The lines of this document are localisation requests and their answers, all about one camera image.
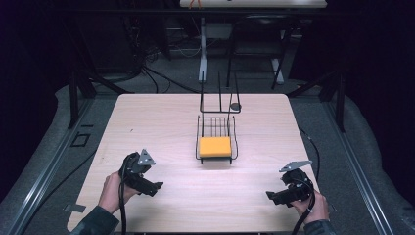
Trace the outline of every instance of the table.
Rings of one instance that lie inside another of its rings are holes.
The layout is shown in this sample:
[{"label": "table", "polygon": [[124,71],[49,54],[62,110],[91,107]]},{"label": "table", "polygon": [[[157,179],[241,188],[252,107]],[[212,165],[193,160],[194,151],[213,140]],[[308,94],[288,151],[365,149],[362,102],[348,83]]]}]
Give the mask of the table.
[{"label": "table", "polygon": [[[327,6],[325,0],[200,0],[202,8],[287,8],[287,9],[322,9]],[[198,8],[198,0],[180,0],[180,7]],[[206,28],[205,18],[201,20],[201,65],[199,67],[199,82],[205,82],[208,72],[208,52],[206,50]],[[271,60],[272,67],[276,71],[278,60]],[[284,78],[280,72],[277,83],[284,84]]]},{"label": "table", "polygon": [[[205,107],[214,107],[217,98],[206,94]],[[234,115],[238,159],[201,164],[195,158],[199,95],[119,96],[76,202],[85,212],[71,214],[68,230],[97,205],[105,177],[145,148],[156,161],[145,178],[164,185],[155,197],[135,196],[126,204],[127,231],[291,231],[297,212],[275,206],[265,194],[287,188],[281,167],[308,160],[289,100],[281,94],[240,99],[242,111]],[[315,182],[310,165],[301,169]]]}]

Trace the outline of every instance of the person's left hand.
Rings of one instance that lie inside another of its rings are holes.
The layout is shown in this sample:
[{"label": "person's left hand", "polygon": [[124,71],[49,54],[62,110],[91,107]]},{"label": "person's left hand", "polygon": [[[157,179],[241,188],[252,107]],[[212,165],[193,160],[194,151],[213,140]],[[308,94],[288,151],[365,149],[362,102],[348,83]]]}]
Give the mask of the person's left hand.
[{"label": "person's left hand", "polygon": [[[118,172],[114,172],[107,176],[105,180],[98,206],[109,213],[114,213],[119,209],[118,187],[120,182],[121,178],[119,177]],[[137,190],[124,185],[124,202],[127,203],[132,196],[138,193]]]}]

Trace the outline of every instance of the sleeve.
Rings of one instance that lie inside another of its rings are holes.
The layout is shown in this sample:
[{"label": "sleeve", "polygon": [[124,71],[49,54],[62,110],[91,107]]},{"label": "sleeve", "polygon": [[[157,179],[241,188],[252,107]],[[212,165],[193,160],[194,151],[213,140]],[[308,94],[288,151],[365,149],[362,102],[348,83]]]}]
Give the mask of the sleeve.
[{"label": "sleeve", "polygon": [[78,223],[70,235],[111,234],[118,223],[112,214],[97,206]]},{"label": "sleeve", "polygon": [[304,227],[305,235],[336,235],[336,231],[329,220],[309,222]]}]

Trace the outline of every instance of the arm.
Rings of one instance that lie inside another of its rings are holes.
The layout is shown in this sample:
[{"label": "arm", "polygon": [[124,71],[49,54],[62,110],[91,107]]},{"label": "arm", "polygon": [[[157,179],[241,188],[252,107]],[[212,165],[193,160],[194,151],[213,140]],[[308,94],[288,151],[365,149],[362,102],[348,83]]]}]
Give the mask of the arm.
[{"label": "arm", "polygon": [[[326,198],[314,191],[315,203],[311,213],[305,219],[304,232],[306,235],[335,235],[336,231],[330,223],[329,207]],[[291,204],[296,208],[299,215],[302,215],[307,210],[310,199],[305,201],[295,201]]]},{"label": "arm", "polygon": [[[118,187],[121,179],[117,172],[107,176],[98,206],[87,214],[73,229],[71,235],[77,234],[111,234],[119,221],[113,213],[119,209]],[[125,185],[124,201],[139,193]]]}]

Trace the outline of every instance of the sponge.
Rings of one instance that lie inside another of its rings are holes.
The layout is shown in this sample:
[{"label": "sponge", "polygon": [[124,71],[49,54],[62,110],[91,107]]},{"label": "sponge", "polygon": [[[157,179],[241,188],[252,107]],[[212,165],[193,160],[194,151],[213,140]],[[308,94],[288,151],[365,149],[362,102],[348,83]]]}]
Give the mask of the sponge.
[{"label": "sponge", "polygon": [[199,156],[201,158],[232,157],[231,137],[201,137]]}]

